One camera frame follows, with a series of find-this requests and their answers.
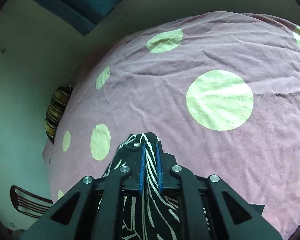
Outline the black patterned sweater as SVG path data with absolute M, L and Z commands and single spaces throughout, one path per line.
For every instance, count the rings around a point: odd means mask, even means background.
M 128 145 L 146 144 L 146 168 L 143 193 L 138 198 L 126 197 L 122 217 L 120 239 L 182 239 L 178 198 L 170 193 L 160 193 L 156 162 L 156 143 L 161 142 L 154 133 L 132 134 L 119 145 L 115 157 L 104 176 L 110 170 L 125 165 L 121 156 L 132 150 L 123 150 Z

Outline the black slatted chair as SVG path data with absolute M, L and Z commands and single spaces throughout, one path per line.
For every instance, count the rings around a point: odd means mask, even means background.
M 30 193 L 15 185 L 10 188 L 10 200 L 16 211 L 36 219 L 53 206 L 52 200 Z

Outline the striped pillow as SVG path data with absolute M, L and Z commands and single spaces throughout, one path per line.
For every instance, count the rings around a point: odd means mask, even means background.
M 59 86 L 54 92 L 45 115 L 45 131 L 52 144 L 55 142 L 56 131 L 72 94 L 72 87 Z

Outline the pink dotted bed sheet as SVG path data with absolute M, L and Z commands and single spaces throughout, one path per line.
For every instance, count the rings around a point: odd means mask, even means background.
M 51 198 L 126 165 L 147 132 L 201 177 L 219 175 L 289 239 L 300 230 L 300 26 L 210 12 L 123 38 L 71 80 L 43 152 Z

